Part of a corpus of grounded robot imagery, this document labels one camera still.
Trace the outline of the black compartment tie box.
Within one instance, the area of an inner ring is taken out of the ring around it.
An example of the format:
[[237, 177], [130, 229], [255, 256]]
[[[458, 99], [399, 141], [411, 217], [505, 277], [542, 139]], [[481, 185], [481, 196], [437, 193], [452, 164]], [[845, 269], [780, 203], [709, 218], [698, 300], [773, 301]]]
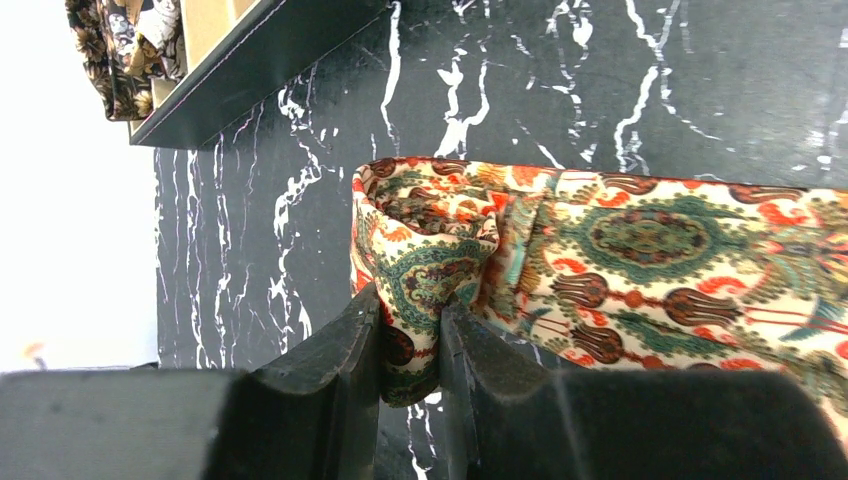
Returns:
[[384, 1], [256, 1], [143, 122], [134, 146], [197, 149], [386, 9]]

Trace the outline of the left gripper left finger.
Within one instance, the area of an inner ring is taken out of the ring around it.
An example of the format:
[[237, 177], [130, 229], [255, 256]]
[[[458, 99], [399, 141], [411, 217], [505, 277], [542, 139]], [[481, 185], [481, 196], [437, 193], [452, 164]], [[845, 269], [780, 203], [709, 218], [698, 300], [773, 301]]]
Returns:
[[380, 303], [253, 371], [41, 371], [1, 379], [5, 479], [370, 479]]

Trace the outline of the colourful floral patterned tie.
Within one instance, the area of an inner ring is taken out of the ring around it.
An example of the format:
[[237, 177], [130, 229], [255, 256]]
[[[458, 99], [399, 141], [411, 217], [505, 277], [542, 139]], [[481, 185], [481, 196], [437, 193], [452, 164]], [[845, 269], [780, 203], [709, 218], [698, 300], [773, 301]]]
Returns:
[[382, 398], [438, 384], [451, 298], [582, 367], [772, 370], [847, 440], [847, 194], [426, 157], [352, 177]]

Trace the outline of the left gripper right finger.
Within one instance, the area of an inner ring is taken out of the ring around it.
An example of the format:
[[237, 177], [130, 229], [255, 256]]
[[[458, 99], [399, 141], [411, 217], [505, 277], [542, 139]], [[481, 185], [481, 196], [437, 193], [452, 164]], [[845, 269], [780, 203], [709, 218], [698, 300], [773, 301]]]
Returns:
[[548, 369], [459, 301], [440, 320], [453, 479], [843, 479], [818, 408], [777, 373]]

